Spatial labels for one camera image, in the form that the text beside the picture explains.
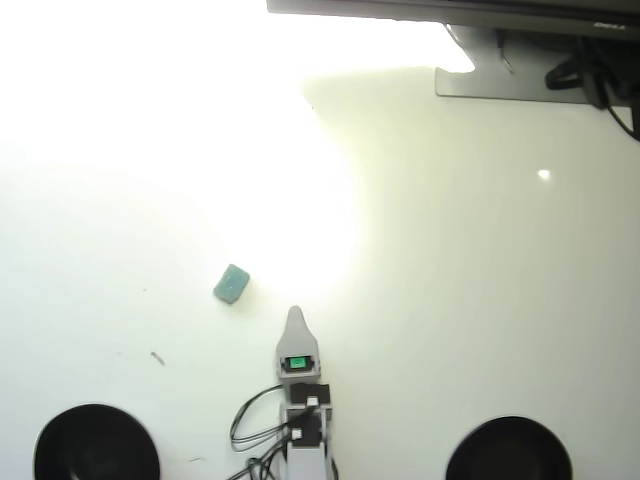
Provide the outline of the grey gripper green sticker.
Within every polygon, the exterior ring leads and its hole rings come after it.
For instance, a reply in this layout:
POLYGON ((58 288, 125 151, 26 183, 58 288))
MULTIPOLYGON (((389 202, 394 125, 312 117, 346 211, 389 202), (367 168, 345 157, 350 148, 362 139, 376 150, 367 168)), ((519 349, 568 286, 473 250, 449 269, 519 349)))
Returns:
POLYGON ((277 376, 281 382, 318 382, 321 377, 319 348, 302 309, 294 305, 287 314, 285 338, 276 347, 277 376))

